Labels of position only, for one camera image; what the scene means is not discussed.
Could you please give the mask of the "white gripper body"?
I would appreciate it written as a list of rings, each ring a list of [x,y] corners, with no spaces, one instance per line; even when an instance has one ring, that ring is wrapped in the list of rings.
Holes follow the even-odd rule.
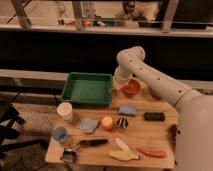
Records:
[[[115,69],[114,76],[113,76],[113,86],[116,90],[119,90],[126,86],[130,79],[132,78],[132,74],[124,69],[121,66],[118,66]]]

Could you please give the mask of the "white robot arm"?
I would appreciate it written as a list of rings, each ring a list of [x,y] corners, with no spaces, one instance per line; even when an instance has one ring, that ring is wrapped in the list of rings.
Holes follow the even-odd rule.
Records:
[[[174,171],[213,171],[213,96],[148,66],[144,59],[140,46],[120,51],[115,87],[120,89],[135,75],[178,111]]]

